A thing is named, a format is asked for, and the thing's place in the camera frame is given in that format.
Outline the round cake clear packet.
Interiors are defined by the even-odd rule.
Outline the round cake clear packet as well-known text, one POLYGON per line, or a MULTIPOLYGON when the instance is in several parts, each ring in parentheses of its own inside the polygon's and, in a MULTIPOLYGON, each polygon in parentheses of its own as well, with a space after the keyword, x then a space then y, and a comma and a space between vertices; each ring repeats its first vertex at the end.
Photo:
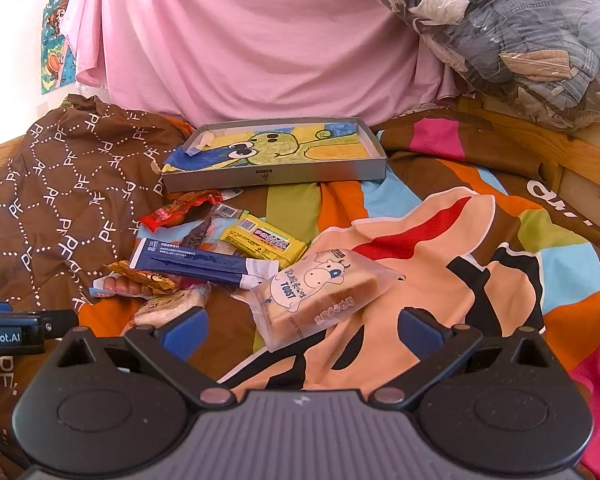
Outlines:
POLYGON ((160 328, 193 308, 204 308, 211 294, 211 285, 195 285, 169 296, 148 300, 124 326, 122 334, 140 325, 160 328))

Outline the gold jerky packet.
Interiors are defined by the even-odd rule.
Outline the gold jerky packet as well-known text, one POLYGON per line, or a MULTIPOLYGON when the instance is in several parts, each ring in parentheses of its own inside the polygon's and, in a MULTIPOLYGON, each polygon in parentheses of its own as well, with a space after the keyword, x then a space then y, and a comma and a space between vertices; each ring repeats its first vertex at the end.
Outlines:
POLYGON ((126 279, 128 284, 120 295, 166 296, 180 289, 180 285, 173 278, 152 271, 132 269, 128 260, 109 263, 106 268, 117 274, 117 278, 126 279))

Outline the blue white long packet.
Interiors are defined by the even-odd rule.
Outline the blue white long packet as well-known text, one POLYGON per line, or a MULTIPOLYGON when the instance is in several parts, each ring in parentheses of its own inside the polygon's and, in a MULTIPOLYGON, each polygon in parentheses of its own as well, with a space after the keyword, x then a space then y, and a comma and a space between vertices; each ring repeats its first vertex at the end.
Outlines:
POLYGON ((223 255, 145 237, 133 252, 130 268, 249 290, 272 278, 279 264, 276 260, 223 255))

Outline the dark dried snack clear wrapper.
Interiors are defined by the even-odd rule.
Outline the dark dried snack clear wrapper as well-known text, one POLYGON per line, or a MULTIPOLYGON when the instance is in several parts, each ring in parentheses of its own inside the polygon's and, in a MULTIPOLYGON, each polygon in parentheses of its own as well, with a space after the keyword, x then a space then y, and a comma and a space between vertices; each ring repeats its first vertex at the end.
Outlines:
POLYGON ((244 211, 236 209, 223 203, 215 204, 209 213, 181 240, 180 245, 202 249, 206 252, 217 252, 218 254, 234 256, 238 249, 220 240, 226 229, 242 218, 244 211))

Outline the red snack packet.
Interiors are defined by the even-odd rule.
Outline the red snack packet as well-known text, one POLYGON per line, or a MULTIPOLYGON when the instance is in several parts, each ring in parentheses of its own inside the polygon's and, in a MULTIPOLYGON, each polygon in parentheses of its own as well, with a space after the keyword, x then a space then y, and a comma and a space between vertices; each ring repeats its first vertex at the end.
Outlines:
POLYGON ((222 200, 223 196, 219 190, 185 193, 173 202, 140 217, 140 224, 151 233, 155 233, 160 228, 175 226, 178 222, 182 222, 192 208, 203 204, 215 205, 221 203, 222 200))

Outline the toast bread packet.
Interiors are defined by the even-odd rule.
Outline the toast bread packet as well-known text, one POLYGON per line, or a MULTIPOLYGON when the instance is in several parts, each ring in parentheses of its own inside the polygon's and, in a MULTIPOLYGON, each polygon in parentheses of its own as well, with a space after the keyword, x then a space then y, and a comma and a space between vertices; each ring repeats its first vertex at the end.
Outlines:
POLYGON ((404 280, 358 252, 332 248, 303 257, 236 298, 248 304, 273 352, 338 324, 404 280))

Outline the yellow snack bar packet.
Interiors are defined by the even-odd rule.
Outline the yellow snack bar packet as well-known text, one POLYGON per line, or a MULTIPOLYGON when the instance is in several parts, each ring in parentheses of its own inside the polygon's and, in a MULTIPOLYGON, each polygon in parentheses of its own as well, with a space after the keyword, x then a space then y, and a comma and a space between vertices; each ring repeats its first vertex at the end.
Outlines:
POLYGON ((250 258, 277 261, 280 270, 297 262, 306 252, 305 242, 271 226, 252 214, 242 214, 220 240, 250 258))

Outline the pink sausages white packet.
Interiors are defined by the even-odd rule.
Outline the pink sausages white packet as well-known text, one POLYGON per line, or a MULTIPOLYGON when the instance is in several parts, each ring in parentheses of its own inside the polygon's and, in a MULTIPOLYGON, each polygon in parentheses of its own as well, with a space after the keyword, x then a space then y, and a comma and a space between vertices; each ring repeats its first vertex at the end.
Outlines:
POLYGON ((95 298, 120 296, 150 299, 154 296, 147 286, 131 281, 126 276, 117 273, 111 273, 102 278, 96 278, 88 291, 91 296, 95 298))

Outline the colourful cartoon blanket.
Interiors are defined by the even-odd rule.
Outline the colourful cartoon blanket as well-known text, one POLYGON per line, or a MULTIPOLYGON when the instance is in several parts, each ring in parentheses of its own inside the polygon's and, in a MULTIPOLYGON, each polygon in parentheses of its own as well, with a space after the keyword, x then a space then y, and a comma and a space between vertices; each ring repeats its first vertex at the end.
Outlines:
POLYGON ((232 200, 311 252, 354 250, 403 275, 385 296, 323 333, 275 353, 249 308, 222 288, 193 367, 248 389, 370 393, 416 363, 399 332, 406 307, 489 336, 539 330, 590 404, 582 463, 600 479, 600 228, 551 188, 541 159, 482 120, 432 110, 376 134, 380 181, 248 188, 232 200))

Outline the brown PF patterned quilt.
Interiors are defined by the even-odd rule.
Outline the brown PF patterned quilt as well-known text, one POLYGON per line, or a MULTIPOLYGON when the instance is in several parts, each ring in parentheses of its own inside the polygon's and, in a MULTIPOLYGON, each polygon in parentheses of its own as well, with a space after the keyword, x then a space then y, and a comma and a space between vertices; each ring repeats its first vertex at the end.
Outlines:
POLYGON ((191 131, 77 94, 38 119, 0 167, 0 302, 69 309, 97 336, 119 335, 140 302, 90 287, 131 255, 140 218, 163 202, 157 168, 191 131))

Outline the grey tray with cartoon liner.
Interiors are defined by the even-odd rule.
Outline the grey tray with cartoon liner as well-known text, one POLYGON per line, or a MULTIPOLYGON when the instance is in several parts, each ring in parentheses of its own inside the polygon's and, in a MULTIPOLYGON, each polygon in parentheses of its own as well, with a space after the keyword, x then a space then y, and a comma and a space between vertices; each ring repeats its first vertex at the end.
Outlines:
POLYGON ((382 180, 387 155, 358 118, 243 120, 204 125, 161 168, 171 192, 382 180))

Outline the pink sheet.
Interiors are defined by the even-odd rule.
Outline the pink sheet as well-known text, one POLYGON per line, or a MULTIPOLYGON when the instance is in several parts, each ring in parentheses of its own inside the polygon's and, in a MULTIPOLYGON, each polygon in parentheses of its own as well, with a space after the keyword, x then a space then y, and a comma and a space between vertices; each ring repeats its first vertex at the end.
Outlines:
POLYGON ((376 0, 69 0, 82 84, 193 125, 358 117, 456 95, 454 75, 376 0))

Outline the clear bag of clothes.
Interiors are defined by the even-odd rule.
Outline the clear bag of clothes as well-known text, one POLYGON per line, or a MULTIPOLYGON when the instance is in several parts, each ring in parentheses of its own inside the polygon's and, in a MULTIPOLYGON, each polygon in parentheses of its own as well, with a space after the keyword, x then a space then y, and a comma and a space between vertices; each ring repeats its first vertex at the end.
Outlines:
POLYGON ((472 88, 532 122, 600 119, 600 0, 378 0, 472 88))

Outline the cartoon wall poster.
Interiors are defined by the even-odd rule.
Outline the cartoon wall poster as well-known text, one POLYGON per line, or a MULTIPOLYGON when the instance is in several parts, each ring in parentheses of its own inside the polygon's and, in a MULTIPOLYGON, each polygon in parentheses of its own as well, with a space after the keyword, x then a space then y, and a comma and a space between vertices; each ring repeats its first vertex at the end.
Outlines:
POLYGON ((40 47, 41 93, 50 93, 76 81, 76 60, 61 24, 69 0, 48 0, 43 9, 40 47))

